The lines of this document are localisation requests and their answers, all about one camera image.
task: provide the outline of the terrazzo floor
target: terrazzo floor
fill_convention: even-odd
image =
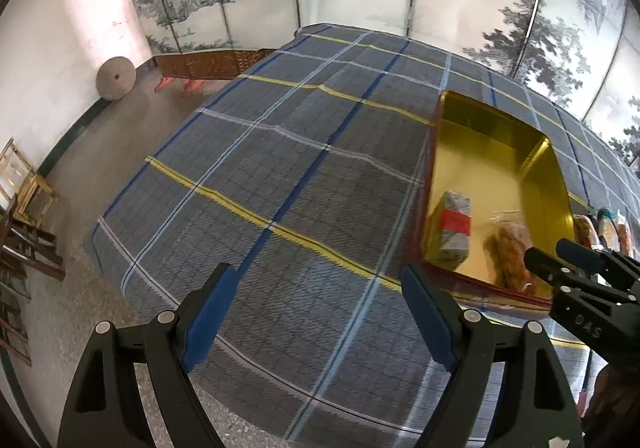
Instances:
[[[21,303],[33,367],[12,359],[15,372],[40,428],[56,446],[66,394],[92,328],[101,320],[122,327],[137,323],[116,288],[86,255],[82,242],[96,218],[152,154],[206,97],[225,81],[209,81],[185,96],[174,81],[158,94],[157,69],[138,78],[134,89],[104,110],[69,147],[47,177],[61,199],[44,228],[58,237],[66,278],[29,272],[31,302]],[[145,365],[136,367],[138,386],[156,445],[171,447]],[[228,448],[285,447],[229,412],[196,386],[205,411]]]

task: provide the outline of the snack package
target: snack package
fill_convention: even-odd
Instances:
[[[524,266],[524,252],[532,246],[523,222],[501,221],[498,224],[498,257],[504,284],[525,294],[533,294],[533,275]]]
[[[598,211],[598,236],[604,237],[607,247],[614,251],[620,251],[620,240],[614,225],[615,216],[610,209],[600,208]]]
[[[469,197],[445,191],[429,219],[424,256],[450,271],[463,263],[469,256],[470,215]]]
[[[616,215],[616,221],[614,222],[616,231],[618,232],[618,240],[620,241],[620,253],[627,256],[633,256],[634,253],[634,241],[631,237],[631,228],[626,221],[626,218],[620,214]]]
[[[601,247],[596,228],[593,227],[591,219],[587,215],[574,215],[574,228],[575,236],[580,245],[589,249]]]
[[[551,288],[524,265],[524,253],[533,244],[519,213],[497,218],[498,257],[504,286],[519,293],[549,298]]]

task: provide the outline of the wooden frame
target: wooden frame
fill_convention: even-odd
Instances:
[[[17,157],[20,165],[22,166],[23,173],[18,172],[16,165],[9,160],[8,153],[13,153],[15,157]],[[9,168],[18,173],[18,177],[24,176],[19,185],[12,180],[11,176],[7,175],[7,170]],[[14,144],[13,137],[9,139],[2,149],[2,152],[0,152],[0,179],[5,180],[5,182],[14,189],[14,192],[18,196],[18,203],[13,216],[27,224],[34,225],[35,227],[40,226],[46,212],[49,211],[51,203],[59,198],[58,193],[49,186],[47,181],[37,173],[25,156],[22,155],[20,150],[18,150]],[[29,204],[38,193],[47,193],[47,195],[49,195],[49,200],[39,215],[31,215],[29,213]],[[4,196],[8,203],[11,202],[12,197],[9,196],[9,193],[7,193],[1,183],[0,194]]]

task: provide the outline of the gold metal tray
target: gold metal tray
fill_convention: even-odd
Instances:
[[[551,255],[560,238],[574,238],[564,178],[548,137],[535,128],[450,90],[442,93],[440,102],[442,116],[423,218],[432,214],[445,190],[468,196],[470,252],[455,272],[483,285],[497,285],[500,279],[490,244],[499,214],[520,213],[532,244]],[[550,291],[543,288],[534,296],[546,299]]]

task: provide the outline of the yellow stripe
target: yellow stripe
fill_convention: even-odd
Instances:
[[[482,84],[482,85],[486,86],[487,88],[492,88],[495,92],[498,92],[499,94],[502,94],[503,96],[508,97],[509,99],[514,100],[515,102],[520,103],[524,107],[526,107],[529,110],[531,110],[531,107],[528,104],[522,102],[521,100],[517,99],[516,97],[513,97],[513,95],[507,94],[506,92],[503,92],[503,91],[499,90],[498,88],[492,87],[490,84],[486,84],[484,81],[481,81],[480,79],[474,79],[474,78],[471,78],[470,76],[465,76],[464,74],[461,74],[460,72],[456,72],[455,70],[452,70],[451,73],[452,74],[456,74],[458,76],[461,76],[462,78],[468,79],[469,81],[475,81],[475,82],[477,82],[479,84]],[[356,97],[354,95],[345,94],[344,92],[338,92],[337,90],[334,90],[334,89],[332,89],[332,88],[330,88],[330,87],[328,87],[328,86],[326,86],[324,84],[300,84],[300,83],[296,83],[296,82],[293,82],[293,81],[286,81],[284,79],[267,78],[265,76],[254,76],[253,74],[240,74],[238,77],[239,78],[246,78],[246,79],[254,79],[255,81],[263,81],[263,82],[270,82],[270,83],[274,83],[274,84],[281,84],[281,85],[284,85],[284,86],[298,86],[300,88],[306,88],[306,89],[310,89],[310,90],[317,88],[319,90],[322,90],[323,92],[326,92],[327,94],[334,95],[335,97],[340,97],[340,98],[347,99],[347,100],[350,100],[350,101],[353,101],[353,102],[361,102],[361,103],[366,104],[368,106],[372,106],[373,108],[382,108],[383,110],[390,110],[390,111],[399,113],[401,115],[404,115],[405,117],[409,117],[410,119],[413,119],[414,121],[417,121],[419,123],[426,124],[426,125],[429,125],[429,126],[434,126],[434,123],[432,121],[429,121],[428,119],[420,117],[419,115],[411,113],[411,112],[409,112],[407,110],[403,110],[402,108],[398,108],[396,106],[391,106],[391,105],[388,105],[388,104],[380,104],[380,103],[376,103],[374,101],[369,101],[369,100],[362,99],[361,97]],[[580,143],[582,146],[587,148],[587,150],[590,151],[595,157],[597,157],[600,160],[600,162],[602,162],[602,164],[604,164],[607,168],[609,168],[609,170],[611,170],[611,172],[613,172],[613,174],[631,192],[631,194],[633,196],[636,196],[634,191],[629,187],[629,185],[620,176],[620,174],[618,174],[618,172],[615,171],[612,168],[612,166],[610,166],[610,164],[607,163],[602,157],[600,157],[598,154],[596,154],[596,152],[593,150],[593,148],[591,148],[589,145],[585,144],[583,141],[581,141],[581,139],[578,139],[574,134],[572,134],[571,132],[566,130],[564,128],[564,126],[562,126],[557,121],[554,121],[553,119],[549,118],[548,116],[546,116],[545,114],[543,114],[542,112],[539,112],[537,110],[534,110],[534,112],[536,114],[538,114],[540,117],[543,117],[544,119],[549,121],[550,123],[553,123],[556,126],[558,126],[558,128],[562,129],[562,131],[567,132],[567,134],[569,134],[571,137],[573,137],[578,143]],[[585,203],[582,199],[578,198],[573,193],[569,193],[569,196],[573,200],[578,202],[579,204],[583,205],[585,208],[589,208],[590,207],[587,203]]]
[[[161,163],[161,161],[159,161],[154,157],[147,157],[146,161],[149,164],[151,164],[151,166],[161,171],[166,176],[171,177],[174,181],[182,184],[183,186],[189,189],[195,188],[194,191],[196,193],[199,193],[200,195],[203,195],[204,197],[211,199],[212,201],[218,203],[220,206],[223,206],[223,208],[228,209],[229,211],[251,222],[252,224],[257,225],[258,227],[268,227],[269,221],[262,218],[260,215],[252,212],[250,209],[247,209],[244,206],[236,204],[235,202],[227,198],[222,193],[217,192],[216,190],[211,190],[209,188],[202,187],[202,186],[196,186],[196,183],[193,182],[191,179],[183,176],[182,174],[179,174],[177,171],[169,168],[169,166],[167,166],[164,163]]]
[[[284,86],[302,86],[298,82],[285,81],[284,79],[265,78],[264,76],[254,76],[253,74],[240,74],[238,78],[255,79],[255,81],[272,82],[283,84]]]
[[[285,240],[292,241],[293,243],[296,243],[306,249],[312,250],[315,253],[320,254],[330,262],[333,262],[334,264],[339,265],[340,267],[347,269],[348,271],[351,271],[358,276],[361,276],[366,279],[373,279],[376,277],[376,274],[370,269],[366,268],[362,264],[350,258],[347,258],[343,254],[330,248],[326,244],[321,243],[317,240],[314,240],[311,237],[306,237],[305,235],[301,235],[300,233],[297,233],[292,229],[288,229],[283,225],[277,224],[275,222],[267,221],[260,215],[257,215],[250,209],[247,209],[244,206],[241,206],[240,204],[233,202],[228,197],[226,197],[220,192],[217,192],[216,190],[211,190],[209,188],[197,186],[196,183],[193,182],[191,179],[178,173],[172,168],[169,168],[169,166],[162,163],[158,159],[154,157],[147,157],[146,161],[149,164],[151,164],[151,166],[156,168],[158,171],[172,178],[174,181],[178,182],[179,184],[182,184],[183,186],[189,189],[195,188],[194,191],[196,193],[199,193],[200,195],[203,195],[204,197],[218,203],[220,206],[223,206],[223,208],[228,209],[229,211],[233,212],[239,217],[242,217],[243,219],[260,227],[261,229],[271,226],[273,233],[275,235],[278,235],[279,237],[284,238]],[[386,287],[392,291],[401,292],[401,286],[398,280],[394,280],[393,278],[389,278],[385,275],[379,275],[378,277],[380,278],[380,284],[383,287]],[[494,323],[501,323],[503,325],[517,327],[517,325],[513,325],[512,323],[498,320],[497,318],[494,318],[494,317],[490,317],[488,319]],[[556,344],[562,347],[575,348],[575,349],[587,348],[587,346],[585,346],[584,344],[579,344],[571,340],[564,340],[562,338],[555,338],[551,336],[550,336],[550,339],[553,344]]]
[[[400,52],[393,52],[392,50],[383,49],[382,47],[376,47],[375,45],[367,44],[367,43],[354,43],[348,40],[341,40],[340,38],[332,38],[330,36],[322,36],[322,34],[300,34],[300,36],[311,36],[313,38],[320,38],[321,40],[329,40],[330,42],[342,43],[346,45],[355,45],[356,47],[369,47],[369,49],[379,50],[380,52],[386,52],[387,54],[393,54],[402,56],[403,58],[409,58],[410,60],[414,60],[415,62],[425,63],[426,65],[435,66],[436,68],[440,68],[444,70],[444,66],[438,65],[437,63],[428,62],[426,60],[421,60],[420,58],[416,58],[415,56],[411,56],[409,54],[401,54]]]
[[[348,40],[341,40],[340,38],[331,38],[329,36],[322,36],[322,34],[302,34],[302,36],[312,36],[314,38],[321,38],[323,40],[329,40],[332,42],[336,42],[336,43],[341,43],[341,44],[353,44],[353,42],[350,42]],[[387,52],[389,54],[398,54],[397,52],[393,52],[392,50],[387,50],[387,49],[382,49],[381,47],[376,47],[375,45],[370,45],[370,44],[363,44],[363,43],[357,43],[356,44],[358,47],[370,47],[371,49],[376,49],[376,50],[380,50],[381,52]],[[408,54],[398,54],[399,56],[402,56],[404,58],[408,58],[410,60],[414,60],[416,62],[419,63],[425,63],[426,65],[431,65],[431,66],[435,66],[436,68],[441,68],[444,70],[444,67],[442,65],[438,65],[437,63],[433,63],[433,62],[428,62],[425,60],[421,60],[420,58],[416,58],[414,56],[410,56]],[[562,131],[567,132],[567,134],[569,134],[571,137],[573,137],[577,142],[579,142],[582,146],[584,146],[585,148],[587,148],[587,150],[591,151],[599,160],[600,162],[602,162],[602,164],[604,164],[607,168],[609,168],[609,170],[611,170],[613,172],[613,174],[620,180],[620,182],[623,183],[623,185],[632,193],[632,196],[636,197],[636,199],[638,201],[640,201],[640,197],[638,197],[636,195],[636,193],[631,189],[631,187],[629,187],[629,185],[626,183],[625,179],[623,179],[620,174],[618,174],[617,171],[615,171],[612,166],[610,166],[609,163],[607,163],[607,161],[605,161],[602,157],[600,157],[593,148],[591,148],[591,146],[586,145],[581,139],[579,139],[578,137],[576,137],[574,134],[572,134],[571,132],[569,132],[567,129],[564,128],[564,126],[562,126],[560,123],[558,123],[557,121],[554,121],[553,119],[547,117],[545,114],[543,114],[542,112],[539,112],[538,110],[536,110],[535,108],[533,108],[532,106],[529,106],[527,103],[522,102],[521,100],[519,100],[516,97],[513,97],[513,95],[507,94],[506,92],[501,91],[498,88],[495,88],[494,86],[485,83],[484,81],[482,81],[481,79],[475,79],[475,78],[471,78],[470,76],[467,76],[465,74],[462,74],[461,72],[456,72],[455,70],[450,70],[451,74],[456,74],[457,76],[460,76],[461,78],[465,78],[468,79],[470,81],[474,81],[476,83],[482,84],[484,86],[486,86],[487,88],[490,88],[492,90],[494,90],[495,92],[498,92],[499,94],[502,94],[505,97],[508,97],[509,99],[514,100],[517,103],[520,103],[521,105],[525,106],[526,108],[529,108],[529,110],[533,110],[536,114],[538,114],[539,116],[543,117],[544,119],[546,119],[547,121],[549,121],[550,123],[555,124],[556,126],[558,126],[558,128],[561,128]]]
[[[585,208],[590,208],[591,206],[588,205],[584,200],[582,200],[580,197],[578,197],[578,195],[574,195],[572,192],[567,192],[569,194],[569,198],[573,199],[574,201],[576,201],[578,204],[583,205]]]
[[[433,123],[431,121],[429,121],[428,119],[425,119],[424,117],[420,117],[419,115],[416,115],[415,113],[411,113],[408,110],[403,110],[402,108],[398,108],[396,106],[391,106],[388,104],[381,104],[381,103],[376,103],[374,101],[369,101],[369,100],[365,100],[361,97],[356,97],[354,95],[350,95],[350,94],[345,94],[344,92],[338,92],[337,90],[334,90],[328,86],[326,86],[325,84],[300,84],[300,83],[296,83],[293,81],[284,81],[283,79],[273,79],[273,78],[266,78],[264,76],[254,76],[253,74],[240,74],[240,76],[238,76],[239,78],[246,78],[246,79],[255,79],[255,81],[263,81],[263,82],[270,82],[270,83],[275,83],[275,84],[283,84],[284,86],[298,86],[300,88],[307,88],[307,89],[315,89],[317,88],[318,90],[322,90],[323,92],[326,92],[329,95],[334,95],[335,97],[340,97],[342,99],[347,99],[349,101],[353,101],[353,102],[361,102],[362,104],[366,104],[368,106],[372,106],[374,108],[382,108],[383,110],[390,110],[392,112],[396,112],[399,113],[401,115],[404,115],[405,117],[408,117],[410,119],[413,119],[414,121],[417,121],[418,123],[422,123],[422,124],[426,124],[429,126],[433,126]]]

